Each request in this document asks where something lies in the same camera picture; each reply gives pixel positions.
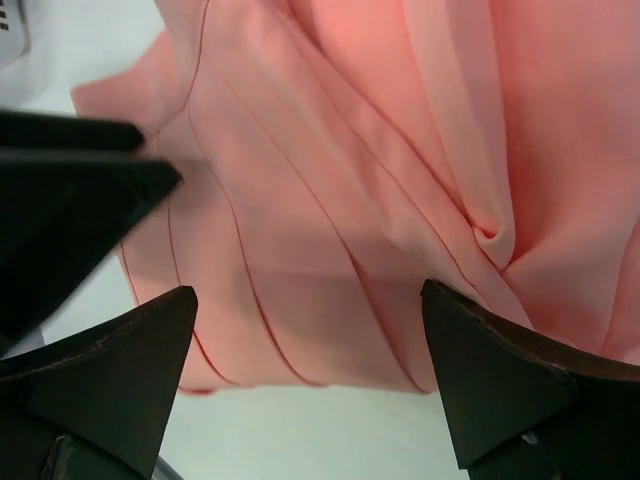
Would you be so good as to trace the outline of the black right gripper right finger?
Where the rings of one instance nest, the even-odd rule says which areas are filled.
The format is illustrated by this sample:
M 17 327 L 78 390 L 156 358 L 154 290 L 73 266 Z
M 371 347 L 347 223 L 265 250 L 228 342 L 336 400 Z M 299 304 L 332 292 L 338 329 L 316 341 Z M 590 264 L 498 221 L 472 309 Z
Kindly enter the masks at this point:
M 470 478 L 638 478 L 638 367 L 540 335 L 436 281 L 421 296 L 456 460 Z

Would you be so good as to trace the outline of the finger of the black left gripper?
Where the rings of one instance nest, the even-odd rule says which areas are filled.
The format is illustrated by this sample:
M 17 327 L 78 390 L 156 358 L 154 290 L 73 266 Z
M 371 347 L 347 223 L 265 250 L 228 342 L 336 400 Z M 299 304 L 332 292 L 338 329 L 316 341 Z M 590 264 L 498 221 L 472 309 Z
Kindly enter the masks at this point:
M 2 349 L 46 321 L 180 181 L 162 159 L 2 152 Z
M 1 147 L 30 150 L 136 151 L 142 133 L 126 122 L 1 111 Z

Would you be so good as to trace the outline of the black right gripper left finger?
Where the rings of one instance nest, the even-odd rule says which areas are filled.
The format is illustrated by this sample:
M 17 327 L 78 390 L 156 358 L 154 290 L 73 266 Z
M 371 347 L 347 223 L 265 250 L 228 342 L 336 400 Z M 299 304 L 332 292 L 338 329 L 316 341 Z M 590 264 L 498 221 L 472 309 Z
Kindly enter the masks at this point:
M 2 478 L 151 478 L 197 308 L 178 287 L 2 361 Z

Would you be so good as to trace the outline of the pink skirt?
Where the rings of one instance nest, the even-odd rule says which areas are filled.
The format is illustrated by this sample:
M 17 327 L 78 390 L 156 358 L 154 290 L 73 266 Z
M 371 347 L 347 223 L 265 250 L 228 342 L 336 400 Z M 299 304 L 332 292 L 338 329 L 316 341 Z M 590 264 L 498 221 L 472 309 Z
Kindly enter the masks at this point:
M 635 1 L 161 1 L 129 70 L 76 87 L 182 186 L 119 246 L 192 286 L 190 394 L 428 393 L 420 290 L 639 360 Z

